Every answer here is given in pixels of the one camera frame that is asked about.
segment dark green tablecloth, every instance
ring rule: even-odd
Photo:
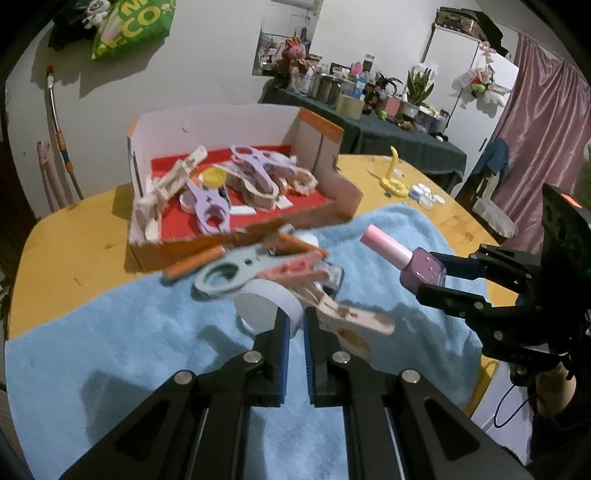
[[[405,132],[380,120],[374,113],[353,120],[324,103],[282,89],[269,88],[262,103],[303,106],[340,126],[345,130],[340,149],[342,154],[390,155],[392,145],[400,158],[433,178],[448,192],[462,181],[466,154],[455,145],[440,142],[426,133]]]

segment yellow plastic toy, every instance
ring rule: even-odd
[[[392,161],[390,162],[386,176],[379,179],[379,185],[386,192],[391,192],[398,197],[408,197],[408,187],[392,176],[394,175],[394,167],[398,162],[398,152],[394,147],[390,147],[390,150],[392,151]]]

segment nail polish bottle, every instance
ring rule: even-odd
[[[400,283],[413,295],[425,283],[445,285],[445,267],[426,250],[419,247],[411,252],[375,225],[368,227],[361,243],[400,269]]]

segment storage box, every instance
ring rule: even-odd
[[[159,270],[217,244],[254,243],[285,223],[315,228],[349,221],[362,194],[335,169],[342,135],[341,128],[321,116],[287,105],[202,105],[141,115],[128,133],[134,187],[128,243],[137,263],[145,271]],[[162,215],[160,239],[147,240],[137,200],[148,191],[154,177],[165,174],[177,159],[200,145],[209,152],[202,166],[230,160],[231,145],[296,155],[298,166],[310,170],[318,180],[317,191],[309,197],[288,196],[293,206],[284,210],[231,216],[230,233],[209,236],[199,232],[194,216],[180,209],[176,196]],[[234,203],[238,196],[232,197]]]

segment yellow bottle cap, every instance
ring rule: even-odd
[[[203,186],[207,189],[221,188],[227,179],[226,172],[221,168],[211,167],[202,173]]]

